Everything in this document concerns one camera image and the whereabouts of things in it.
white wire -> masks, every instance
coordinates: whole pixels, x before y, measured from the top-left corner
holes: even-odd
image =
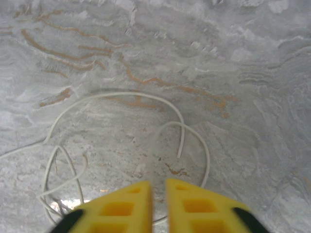
[[[171,121],[171,122],[168,122],[164,125],[162,125],[156,132],[153,140],[152,140],[152,149],[154,148],[155,146],[155,143],[156,143],[156,140],[157,138],[159,137],[159,135],[161,134],[161,132],[163,131],[164,128],[168,127],[168,126],[171,126],[171,125],[178,125],[181,127],[181,136],[180,136],[180,143],[179,143],[179,148],[178,148],[178,153],[177,153],[177,158],[180,158],[181,156],[181,152],[182,152],[182,149],[183,149],[183,146],[184,146],[184,140],[185,140],[185,129],[189,130],[190,132],[192,132],[195,136],[198,137],[198,139],[201,141],[201,143],[203,144],[204,146],[204,149],[205,149],[205,152],[206,152],[206,171],[205,171],[205,175],[204,175],[204,178],[203,178],[203,181],[201,183],[201,187],[204,187],[206,182],[207,182],[207,178],[208,178],[208,174],[209,174],[209,164],[210,164],[210,161],[209,161],[209,151],[208,151],[208,148],[207,148],[207,145],[205,143],[205,141],[203,140],[203,138],[195,131],[193,130],[192,128],[190,128],[189,126],[185,125],[184,124],[184,119],[181,115],[181,113],[179,112],[179,110],[169,101],[167,101],[166,99],[163,99],[161,97],[157,97],[157,96],[153,96],[153,95],[148,95],[148,94],[144,94],[144,93],[140,93],[140,92],[111,92],[111,93],[103,93],[103,94],[98,94],[98,95],[94,95],[94,96],[90,96],[90,97],[86,97],[84,99],[81,99],[77,102],[75,102],[74,104],[72,104],[71,106],[69,106],[66,110],[64,110],[55,120],[55,122],[52,124],[49,132],[48,132],[48,135],[46,136],[46,138],[42,141],[39,141],[37,143],[34,143],[34,144],[30,144],[30,145],[27,145],[27,146],[24,146],[24,147],[20,147],[20,148],[17,148],[15,150],[12,150],[12,151],[9,151],[5,154],[3,154],[0,159],[3,159],[3,158],[6,158],[10,155],[13,155],[17,152],[21,152],[21,151],[24,151],[24,150],[28,150],[28,149],[32,149],[32,148],[35,148],[35,147],[38,147],[38,146],[42,146],[42,145],[45,145],[48,140],[51,138],[52,136],[52,133],[54,131],[54,128],[56,126],[56,124],[58,123],[58,121],[61,119],[61,117],[66,113],[68,112],[71,108],[77,106],[78,104],[82,103],[82,102],[85,102],[87,100],[92,100],[92,99],[97,99],[97,98],[102,98],[102,97],[111,97],[111,96],[142,96],[142,97],[146,97],[146,98],[150,98],[150,99],[154,99],[154,100],[158,100],[160,102],[163,102],[165,104],[167,104],[168,106],[170,106],[177,114],[180,122],[176,122],[176,121]],[[48,182],[48,177],[49,177],[49,174],[50,174],[50,171],[51,171],[51,166],[52,166],[52,162],[53,160],[56,158],[56,152],[57,150],[60,149],[63,154],[65,155],[66,159],[67,159],[67,162],[69,164],[69,167],[71,169],[71,172],[72,174],[74,175],[73,178],[65,181],[63,184],[59,185],[58,187],[54,188],[54,189],[51,189],[51,190],[47,190],[47,182]],[[65,185],[69,184],[70,182],[72,181],[76,181],[77,182],[77,187],[78,187],[78,192],[79,192],[79,195],[80,195],[80,202],[81,203],[84,203],[84,200],[83,200],[83,193],[82,193],[82,190],[81,190],[81,185],[80,185],[80,182],[79,182],[79,178],[85,173],[86,169],[87,169],[87,157],[85,155],[83,155],[83,158],[84,158],[84,168],[82,170],[82,172],[80,172],[78,175],[76,174],[76,171],[75,171],[75,168],[72,164],[72,160],[70,159],[66,149],[61,146],[61,145],[57,145],[55,146],[55,148],[53,149],[52,153],[51,153],[51,156],[49,158],[49,161],[48,161],[48,165],[47,165],[47,168],[46,168],[46,171],[45,171],[45,175],[44,175],[44,179],[43,179],[43,185],[42,185],[42,193],[37,195],[37,198],[39,199],[39,201],[43,204],[43,206],[45,207],[45,212],[46,212],[46,215],[48,217],[48,219],[50,220],[51,223],[55,224],[55,221],[54,219],[52,218],[51,213],[57,215],[57,216],[60,216],[61,217],[61,214],[59,214],[58,212],[56,212],[54,209],[52,209],[47,203],[46,203],[46,199],[45,199],[45,196],[48,195],[48,194],[51,194],[57,190],[59,190],[60,188],[64,187]],[[159,223],[162,223],[164,221],[166,221],[167,219],[167,216],[164,216],[160,219],[157,219],[153,222],[154,225],[157,225]]]
[[[205,150],[205,156],[206,156],[206,168],[205,168],[205,174],[204,174],[204,178],[202,180],[202,183],[200,185],[201,188],[204,188],[205,187],[205,184],[207,182],[207,179],[208,179],[208,174],[209,174],[209,167],[210,167],[210,156],[209,156],[209,150],[208,150],[208,147],[203,139],[203,137],[197,132],[195,131],[194,129],[192,129],[191,127],[189,127],[188,125],[185,125],[185,124],[182,124],[180,122],[176,122],[176,121],[170,121],[164,125],[162,125],[158,130],[157,132],[155,133],[154,137],[153,137],[153,140],[152,140],[152,143],[151,143],[151,153],[154,153],[154,151],[156,150],[155,149],[155,145],[156,145],[156,140],[159,138],[161,132],[168,126],[171,126],[171,125],[178,125],[182,128],[185,128],[187,130],[189,130],[191,133],[193,133],[199,140],[200,142],[202,143],[203,147],[204,147],[204,150]],[[164,216],[162,218],[159,218],[155,221],[153,221],[153,225],[158,225],[162,222],[165,222],[167,219],[167,216]]]

marble surface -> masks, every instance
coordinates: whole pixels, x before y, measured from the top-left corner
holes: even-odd
[[[141,90],[170,100],[211,154],[205,188],[249,205],[276,233],[311,229],[311,2],[309,0],[2,0],[0,154],[45,137],[67,106],[94,93]],[[140,180],[166,214],[167,177],[199,184],[204,152],[166,129],[177,120],[145,98],[90,101],[51,141],[0,162],[0,232],[50,227],[35,198],[55,143],[69,151],[87,200]],[[49,187],[71,177],[60,154]],[[69,185],[55,198],[75,202]],[[167,225],[155,227],[166,232]]]

stone floor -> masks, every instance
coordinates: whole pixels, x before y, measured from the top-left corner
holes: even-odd
[[[211,154],[206,189],[250,206],[276,233],[311,232],[311,2],[309,0],[2,0],[0,154],[45,138],[55,118],[95,93],[140,90],[171,101]],[[51,225],[36,194],[55,143],[81,155],[86,200],[140,180],[199,184],[204,151],[160,102],[99,99],[72,109],[51,141],[0,163],[0,232]],[[71,177],[60,154],[49,187]],[[72,184],[55,194],[68,205]],[[167,224],[155,227],[166,232]]]

